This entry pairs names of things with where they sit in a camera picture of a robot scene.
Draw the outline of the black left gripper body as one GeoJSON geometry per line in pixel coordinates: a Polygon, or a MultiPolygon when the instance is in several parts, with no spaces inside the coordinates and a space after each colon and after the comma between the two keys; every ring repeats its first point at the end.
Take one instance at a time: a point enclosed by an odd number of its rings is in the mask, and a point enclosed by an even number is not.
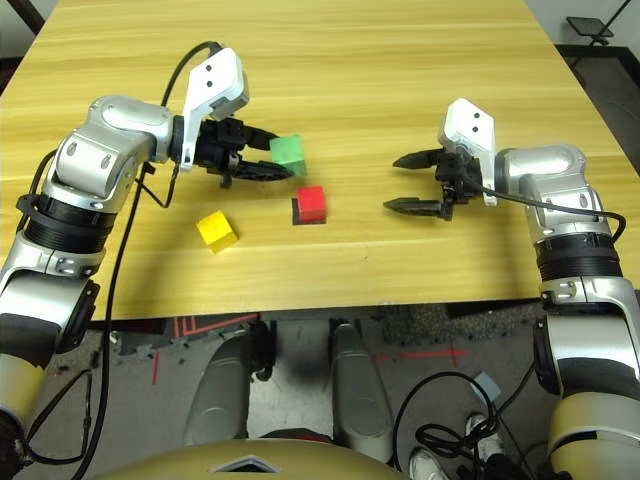
{"type": "Polygon", "coordinates": [[[194,165],[221,176],[220,186],[230,188],[246,146],[244,123],[235,118],[205,120],[196,142],[194,165]]]}

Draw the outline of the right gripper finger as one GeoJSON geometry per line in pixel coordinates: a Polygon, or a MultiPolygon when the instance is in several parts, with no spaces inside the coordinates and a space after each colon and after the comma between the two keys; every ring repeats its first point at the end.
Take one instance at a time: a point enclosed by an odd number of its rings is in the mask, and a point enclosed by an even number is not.
{"type": "Polygon", "coordinates": [[[437,200],[403,197],[383,203],[388,210],[410,216],[440,216],[442,204],[437,200]]]}
{"type": "Polygon", "coordinates": [[[443,154],[443,149],[429,149],[409,153],[393,162],[395,168],[428,169],[436,165],[443,154]]]}

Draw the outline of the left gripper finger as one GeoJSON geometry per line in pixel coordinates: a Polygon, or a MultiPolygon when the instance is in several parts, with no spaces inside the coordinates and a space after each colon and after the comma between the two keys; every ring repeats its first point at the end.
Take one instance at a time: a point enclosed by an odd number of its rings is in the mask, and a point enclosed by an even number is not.
{"type": "Polygon", "coordinates": [[[269,149],[270,142],[278,135],[256,127],[244,127],[243,138],[245,145],[253,149],[269,149]]]}
{"type": "Polygon", "coordinates": [[[273,162],[240,160],[232,168],[232,177],[249,181],[281,181],[294,176],[294,172],[273,162]]]}

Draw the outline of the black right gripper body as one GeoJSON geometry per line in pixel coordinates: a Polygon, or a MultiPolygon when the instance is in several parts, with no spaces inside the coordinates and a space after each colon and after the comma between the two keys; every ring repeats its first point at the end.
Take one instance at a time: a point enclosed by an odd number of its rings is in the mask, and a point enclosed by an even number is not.
{"type": "Polygon", "coordinates": [[[456,205],[468,204],[483,195],[479,160],[461,149],[456,153],[438,151],[435,178],[441,183],[442,201],[439,217],[451,220],[456,205]]]}

